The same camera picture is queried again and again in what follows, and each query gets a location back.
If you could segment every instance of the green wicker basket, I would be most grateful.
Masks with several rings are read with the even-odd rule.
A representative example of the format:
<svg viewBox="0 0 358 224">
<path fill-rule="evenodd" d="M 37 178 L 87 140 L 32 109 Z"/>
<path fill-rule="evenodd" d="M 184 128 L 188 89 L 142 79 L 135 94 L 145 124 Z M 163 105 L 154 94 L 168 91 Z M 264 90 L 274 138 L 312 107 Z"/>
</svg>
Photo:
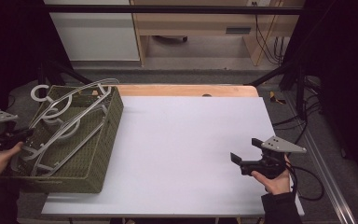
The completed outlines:
<svg viewBox="0 0 358 224">
<path fill-rule="evenodd" d="M 73 87 L 52 86 L 48 96 L 59 99 Z M 88 108 L 97 96 L 92 92 L 99 92 L 98 88 L 88 88 L 73 95 L 70 107 L 61 115 L 61 120 L 68 120 Z M 57 161 L 62 161 L 74 147 L 86 138 L 96 126 L 103 122 L 103 127 L 94 134 L 81 149 L 76 152 L 54 175 L 52 176 L 30 176 L 35 160 L 19 160 L 19 172 L 12 174 L 13 178 L 21 180 L 21 188 L 26 192 L 73 192 L 73 193 L 99 193 L 103 188 L 107 166 L 110 160 L 113 144 L 115 142 L 118 124 L 123 111 L 123 103 L 117 87 L 112 87 L 111 93 L 105 100 L 107 114 L 102 110 L 88 113 L 80 121 L 76 133 L 69 139 L 55 141 L 48 150 L 41 163 L 54 167 Z M 66 102 L 59 103 L 55 107 L 64 108 Z M 37 111 L 34 120 L 49 106 L 44 102 Z M 25 145 L 39 146 L 46 143 L 57 131 L 57 128 L 40 121 L 37 123 L 34 135 L 27 140 Z M 29 153 L 21 151 L 21 156 Z"/>
</svg>

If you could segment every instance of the wire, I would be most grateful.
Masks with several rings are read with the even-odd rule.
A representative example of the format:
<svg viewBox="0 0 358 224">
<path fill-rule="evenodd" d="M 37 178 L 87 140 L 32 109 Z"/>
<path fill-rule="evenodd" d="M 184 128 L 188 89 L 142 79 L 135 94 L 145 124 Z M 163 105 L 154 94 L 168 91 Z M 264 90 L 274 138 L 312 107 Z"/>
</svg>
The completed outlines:
<svg viewBox="0 0 358 224">
<path fill-rule="evenodd" d="M 300 141 L 301 137 L 304 135 L 304 132 L 305 132 L 305 130 L 307 129 L 307 126 L 308 126 L 308 122 L 306 121 L 304 128 L 301 130 L 300 135 L 298 136 L 298 138 L 297 138 L 296 141 L 295 141 L 295 144 L 296 144 L 296 145 L 297 145 L 298 142 Z"/>
<path fill-rule="evenodd" d="M 14 95 L 9 95 L 9 97 L 13 98 L 13 102 L 11 102 L 11 104 L 7 107 L 7 109 L 11 108 L 14 103 L 16 103 L 16 97 Z"/>
<path fill-rule="evenodd" d="M 311 111 L 309 112 L 309 115 L 313 114 L 313 113 L 316 112 L 316 111 L 320 111 L 320 110 L 321 110 L 321 104 L 317 104 L 317 108 L 314 109 L 314 110 L 311 110 Z"/>
<path fill-rule="evenodd" d="M 264 47 L 260 44 L 260 41 L 258 40 L 258 34 L 257 34 L 257 33 L 260 33 L 261 38 L 262 38 L 263 41 L 264 41 L 264 46 L 266 46 L 266 49 L 267 49 L 267 51 L 268 51 L 268 53 L 269 53 L 269 56 L 267 55 L 266 51 L 264 50 Z M 260 31 L 260 29 L 258 28 L 257 15 L 255 15 L 255 40 L 257 41 L 258 46 L 260 46 L 261 50 L 263 50 L 263 52 L 264 52 L 264 54 L 266 55 L 266 58 L 268 59 L 268 61 L 269 61 L 270 63 L 273 63 L 273 64 L 278 64 L 278 62 L 276 61 L 276 59 L 273 60 L 274 62 L 272 62 L 271 59 L 269 58 L 269 57 L 271 57 L 271 58 L 273 58 L 273 57 L 272 57 L 271 52 L 269 52 L 269 46 L 267 46 L 267 42 L 266 42 L 266 40 L 264 39 L 263 34 L 261 34 L 261 31 Z"/>
<path fill-rule="evenodd" d="M 310 175 L 312 175 L 318 182 L 319 182 L 319 185 L 321 186 L 321 194 L 316 197 L 316 198 L 307 198 L 307 197 L 304 197 L 302 195 L 298 195 L 298 198 L 301 198 L 301 199 L 304 199 L 304 200 L 307 200 L 307 201 L 312 201 L 312 202 L 316 202 L 316 201 L 319 201 L 322 199 L 322 197 L 324 196 L 324 193 L 325 193 L 325 188 L 324 188 L 324 184 L 322 183 L 322 180 L 321 178 L 319 178 L 316 174 L 314 174 L 313 172 L 305 169 L 305 168 L 302 168 L 302 167 L 299 167 L 299 166 L 292 166 L 293 169 L 295 170 L 300 170 L 300 171 L 304 171 Z"/>
<path fill-rule="evenodd" d="M 281 130 L 281 131 L 283 131 L 283 130 L 291 130 L 291 129 L 294 129 L 294 128 L 296 128 L 296 127 L 298 127 L 298 126 L 301 126 L 301 125 L 303 125 L 303 124 L 305 124 L 305 122 L 302 122 L 302 123 L 300 123 L 300 124 L 297 124 L 297 125 L 292 126 L 292 127 L 289 127 L 289 128 L 280 128 L 280 129 L 275 129 L 275 130 Z"/>
<path fill-rule="evenodd" d="M 305 100 L 305 102 L 307 103 L 307 101 L 309 101 L 311 98 L 313 98 L 313 97 L 318 97 L 318 94 L 315 94 L 315 95 L 312 95 L 312 96 L 310 96 L 310 97 L 308 97 L 306 100 Z M 312 108 L 314 108 L 316 105 L 319 105 L 320 103 L 319 102 L 317 102 L 317 103 L 314 103 L 314 104 L 312 104 L 312 105 L 310 105 L 307 109 L 306 109 L 306 111 L 310 111 L 310 110 L 312 110 Z M 294 117 L 291 117 L 290 119 L 285 119 L 285 120 L 282 120 L 282 121 L 279 121 L 279 122 L 276 122 L 276 123 L 272 123 L 272 127 L 276 127 L 276 126 L 279 126 L 279 125 L 283 125 L 283 124 L 285 124 L 285 123 L 289 123 L 289 122 L 291 122 L 291 121 L 294 121 L 294 120 L 296 120 L 296 119 L 298 119 L 299 118 L 299 115 L 295 115 Z"/>
<path fill-rule="evenodd" d="M 282 65 L 282 62 L 283 62 L 283 44 L 284 44 L 284 36 L 281 36 L 281 46 L 280 46 L 280 51 L 279 53 L 277 52 L 277 48 L 278 48 L 278 40 L 279 40 L 279 37 L 275 37 L 275 42 L 274 42 L 274 57 L 275 59 L 278 61 L 278 64 L 279 65 Z"/>
</svg>

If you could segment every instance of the white table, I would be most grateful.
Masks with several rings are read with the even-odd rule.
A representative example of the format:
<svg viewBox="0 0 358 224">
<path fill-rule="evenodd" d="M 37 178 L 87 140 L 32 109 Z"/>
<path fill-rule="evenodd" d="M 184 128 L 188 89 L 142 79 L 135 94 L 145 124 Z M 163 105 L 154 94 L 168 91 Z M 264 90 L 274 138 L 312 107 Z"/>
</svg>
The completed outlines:
<svg viewBox="0 0 358 224">
<path fill-rule="evenodd" d="M 100 194 L 51 193 L 42 214 L 65 217 L 254 217 L 264 187 L 233 152 L 260 160 L 253 137 L 274 132 L 258 97 L 123 96 Z M 299 214 L 304 211 L 298 199 Z"/>
</svg>

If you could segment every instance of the metal rail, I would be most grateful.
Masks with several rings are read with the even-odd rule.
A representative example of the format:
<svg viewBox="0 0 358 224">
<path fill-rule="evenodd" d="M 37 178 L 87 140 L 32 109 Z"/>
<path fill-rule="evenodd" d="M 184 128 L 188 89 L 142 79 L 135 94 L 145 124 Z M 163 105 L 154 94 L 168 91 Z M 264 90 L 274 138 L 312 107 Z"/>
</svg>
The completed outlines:
<svg viewBox="0 0 358 224">
<path fill-rule="evenodd" d="M 287 99 L 290 109 L 295 114 L 296 113 L 296 107 L 294 103 L 295 100 L 293 99 L 292 94 L 287 94 L 285 92 L 283 94 Z M 326 165 L 324 158 L 319 148 L 317 147 L 315 141 L 313 140 L 309 130 L 306 130 L 304 132 L 304 139 L 309 145 L 308 152 L 310 154 L 310 157 L 313 161 L 313 164 L 315 165 L 319 177 L 321 178 L 324 184 L 326 193 L 329 196 L 334 209 L 336 210 L 340 222 L 343 224 L 355 224 L 356 220 L 354 219 L 351 209 L 348 207 L 348 204 L 345 201 L 345 198 L 342 195 L 342 192 L 339 189 L 334 176 L 331 174 L 330 169 Z"/>
</svg>

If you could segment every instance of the floor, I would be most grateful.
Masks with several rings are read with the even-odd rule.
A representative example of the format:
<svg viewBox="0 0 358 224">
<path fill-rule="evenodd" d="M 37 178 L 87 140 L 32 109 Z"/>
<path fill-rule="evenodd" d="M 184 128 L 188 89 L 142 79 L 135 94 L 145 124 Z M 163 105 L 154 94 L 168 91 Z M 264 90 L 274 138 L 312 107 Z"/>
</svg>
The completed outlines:
<svg viewBox="0 0 358 224">
<path fill-rule="evenodd" d="M 274 42 L 269 42 L 269 49 L 273 54 Z M 243 84 L 255 78 L 262 77 L 278 65 L 264 58 L 259 66 L 253 66 L 249 54 L 246 52 L 244 42 L 240 36 L 217 37 L 217 36 L 190 36 L 187 42 L 182 39 L 170 39 L 154 36 L 148 48 L 145 66 L 137 63 L 126 62 L 76 62 L 76 70 L 90 79 L 101 79 L 105 77 L 116 77 L 123 83 L 215 83 L 215 84 Z M 293 101 L 294 94 L 291 91 L 281 92 L 278 83 L 281 77 L 275 77 L 263 85 L 257 87 L 261 97 L 265 99 L 271 122 L 278 122 L 291 118 L 295 113 L 289 104 L 280 104 L 270 100 L 270 93 L 275 93 L 276 99 Z M 68 83 L 76 83 L 70 77 L 65 77 Z M 16 95 L 16 103 L 11 108 L 13 111 L 23 111 L 23 104 L 27 100 L 27 92 L 35 83 L 13 91 Z M 32 113 L 37 105 L 28 105 Z M 275 130 L 276 134 L 287 140 L 294 141 L 301 132 L 296 123 Z M 351 220 L 340 220 L 337 210 L 331 203 L 332 196 L 324 195 L 319 202 L 302 202 L 306 211 L 304 223 L 358 223 L 358 169 L 352 161 L 343 160 L 337 141 L 331 134 L 331 129 L 326 123 L 323 115 L 313 113 L 310 116 L 308 126 L 308 137 L 304 137 L 299 144 L 310 144 L 310 137 L 316 146 L 324 152 L 333 177 L 337 181 L 338 188 L 342 190 L 345 202 L 348 203 L 356 222 Z M 294 155 L 296 164 L 304 165 L 315 174 L 315 166 L 312 158 Z M 301 175 L 303 180 L 301 193 L 304 195 L 316 195 L 320 192 L 316 181 L 311 176 Z M 67 218 L 41 217 L 46 195 L 44 194 L 22 194 L 19 200 L 19 216 L 22 223 L 69 223 Z M 256 223 L 257 217 L 245 218 L 242 223 Z M 92 220 L 78 218 L 73 223 L 108 223 L 106 218 L 95 218 Z"/>
</svg>

